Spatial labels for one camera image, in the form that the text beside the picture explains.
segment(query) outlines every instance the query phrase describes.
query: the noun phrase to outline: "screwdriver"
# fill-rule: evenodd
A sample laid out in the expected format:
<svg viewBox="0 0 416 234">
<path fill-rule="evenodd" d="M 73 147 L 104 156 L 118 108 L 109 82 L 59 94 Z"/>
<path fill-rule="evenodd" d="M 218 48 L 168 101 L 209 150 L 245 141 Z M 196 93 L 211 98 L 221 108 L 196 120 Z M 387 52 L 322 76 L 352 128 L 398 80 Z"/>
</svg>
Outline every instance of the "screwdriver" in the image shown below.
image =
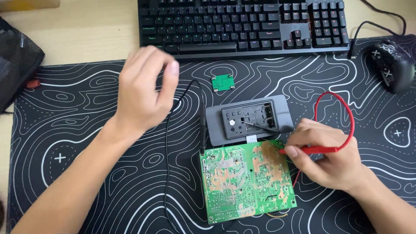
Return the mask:
<svg viewBox="0 0 416 234">
<path fill-rule="evenodd" d="M 244 121 L 241 121 L 241 122 L 246 123 L 246 124 L 250 124 L 250 125 L 252 125 L 253 127 L 256 127 L 256 128 L 261 128 L 263 130 L 266 130 L 267 132 L 272 132 L 272 133 L 277 133 L 277 134 L 281 133 L 279 130 L 273 129 L 271 127 L 264 127 L 260 124 L 252 124 L 252 123 L 247 123 L 247 122 L 244 122 Z"/>
</svg>

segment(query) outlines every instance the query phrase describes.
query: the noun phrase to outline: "small green circuit board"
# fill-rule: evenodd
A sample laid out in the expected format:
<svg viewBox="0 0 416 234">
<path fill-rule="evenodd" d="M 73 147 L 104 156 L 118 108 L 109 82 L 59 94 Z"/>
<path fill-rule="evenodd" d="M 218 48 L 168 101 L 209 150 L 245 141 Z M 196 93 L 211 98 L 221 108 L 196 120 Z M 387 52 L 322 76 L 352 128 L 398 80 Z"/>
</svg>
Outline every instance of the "small green circuit board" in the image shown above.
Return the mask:
<svg viewBox="0 0 416 234">
<path fill-rule="evenodd" d="M 214 92 L 232 90 L 235 88 L 232 74 L 214 76 L 211 78 L 211 82 Z"/>
<path fill-rule="evenodd" d="M 200 155 L 208 223 L 296 207 L 279 140 L 209 149 Z"/>
</svg>

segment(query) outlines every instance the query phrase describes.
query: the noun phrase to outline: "red object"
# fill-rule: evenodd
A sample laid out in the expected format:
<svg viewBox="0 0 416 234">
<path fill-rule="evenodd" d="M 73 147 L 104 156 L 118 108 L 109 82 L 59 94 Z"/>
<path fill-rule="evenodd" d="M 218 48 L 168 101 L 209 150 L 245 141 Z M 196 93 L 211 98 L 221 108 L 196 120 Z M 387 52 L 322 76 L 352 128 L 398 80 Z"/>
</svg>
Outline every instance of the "red object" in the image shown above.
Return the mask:
<svg viewBox="0 0 416 234">
<path fill-rule="evenodd" d="M 40 86 L 40 80 L 31 80 L 26 84 L 26 88 L 37 88 Z"/>
<path fill-rule="evenodd" d="M 342 150 L 346 145 L 348 145 L 348 143 L 350 142 L 351 138 L 354 135 L 354 128 L 355 128 L 355 122 L 354 122 L 354 117 L 352 116 L 352 111 L 349 108 L 348 104 L 344 101 L 344 99 L 342 99 L 341 96 L 339 96 L 336 93 L 333 92 L 324 92 L 323 94 L 321 94 L 318 98 L 318 100 L 316 101 L 316 105 L 315 105 L 315 118 L 314 120 L 317 122 L 317 114 L 318 114 L 318 104 L 319 101 L 321 100 L 321 98 L 325 95 L 325 94 L 331 94 L 333 96 L 335 96 L 345 107 L 345 109 L 348 112 L 349 115 L 349 120 L 351 122 L 351 127 L 349 130 L 349 135 L 348 138 L 345 140 L 345 142 L 339 146 L 339 147 L 324 147 L 324 146 L 311 146 L 311 147 L 302 147 L 300 148 L 303 152 L 305 152 L 306 154 L 325 154 L 325 153 L 336 153 L 340 150 Z M 282 154 L 286 154 L 286 151 L 284 149 L 279 150 L 279 153 Z M 297 175 L 295 177 L 295 181 L 293 182 L 293 187 L 296 184 L 297 178 L 299 177 L 299 174 L 301 173 L 301 171 L 299 170 L 297 172 Z"/>
</svg>

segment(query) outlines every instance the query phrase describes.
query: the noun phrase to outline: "mechanical keyboard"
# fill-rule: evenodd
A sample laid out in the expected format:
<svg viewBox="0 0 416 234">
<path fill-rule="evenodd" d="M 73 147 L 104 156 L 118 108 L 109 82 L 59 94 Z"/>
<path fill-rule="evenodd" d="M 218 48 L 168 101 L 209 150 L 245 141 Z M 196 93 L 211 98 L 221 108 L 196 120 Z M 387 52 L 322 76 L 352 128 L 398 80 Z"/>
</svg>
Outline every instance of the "mechanical keyboard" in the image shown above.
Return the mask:
<svg viewBox="0 0 416 234">
<path fill-rule="evenodd" d="M 342 54 L 343 0 L 139 0 L 140 45 L 177 60 Z"/>
</svg>

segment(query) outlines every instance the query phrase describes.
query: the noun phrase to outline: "black mouse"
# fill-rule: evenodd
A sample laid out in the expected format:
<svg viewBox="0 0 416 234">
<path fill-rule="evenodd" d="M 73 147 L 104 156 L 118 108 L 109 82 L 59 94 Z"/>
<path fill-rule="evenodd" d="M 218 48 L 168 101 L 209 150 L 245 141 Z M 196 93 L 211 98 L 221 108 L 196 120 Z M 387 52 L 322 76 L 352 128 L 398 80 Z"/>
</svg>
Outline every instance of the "black mouse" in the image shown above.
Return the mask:
<svg viewBox="0 0 416 234">
<path fill-rule="evenodd" d="M 412 85 L 415 62 L 401 46 L 383 41 L 370 45 L 369 51 L 387 91 L 400 94 Z"/>
</svg>

